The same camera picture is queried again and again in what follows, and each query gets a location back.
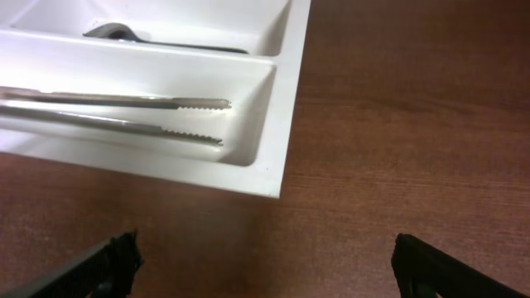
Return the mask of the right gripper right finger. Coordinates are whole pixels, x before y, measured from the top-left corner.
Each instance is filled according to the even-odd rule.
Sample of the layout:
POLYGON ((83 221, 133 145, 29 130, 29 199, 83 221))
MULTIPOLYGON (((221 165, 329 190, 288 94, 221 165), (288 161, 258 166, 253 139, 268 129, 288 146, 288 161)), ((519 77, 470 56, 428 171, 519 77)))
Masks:
POLYGON ((402 298, 529 298, 411 234, 396 237, 391 264, 402 298))

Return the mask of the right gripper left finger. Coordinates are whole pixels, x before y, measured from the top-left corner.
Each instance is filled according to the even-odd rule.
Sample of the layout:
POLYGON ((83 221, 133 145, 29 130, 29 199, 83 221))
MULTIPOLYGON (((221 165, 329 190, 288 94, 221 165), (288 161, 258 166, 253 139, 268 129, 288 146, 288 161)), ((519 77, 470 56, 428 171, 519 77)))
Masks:
POLYGON ((143 263, 133 230, 91 247, 1 298, 126 298, 143 263))

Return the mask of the metal tongs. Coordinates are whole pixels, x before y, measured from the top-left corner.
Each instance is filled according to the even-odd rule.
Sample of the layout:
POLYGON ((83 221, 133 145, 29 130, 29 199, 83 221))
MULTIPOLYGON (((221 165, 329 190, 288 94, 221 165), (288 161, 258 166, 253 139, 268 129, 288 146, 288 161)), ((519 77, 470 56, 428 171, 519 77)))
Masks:
POLYGON ((222 140, 218 137, 180 132, 160 121, 149 121, 151 117, 149 113, 169 113, 178 109, 225 110, 230 108, 232 104, 229 100, 219 98, 84 94, 1 87, 1 114, 9 117, 183 139, 212 146, 220 146, 222 140))

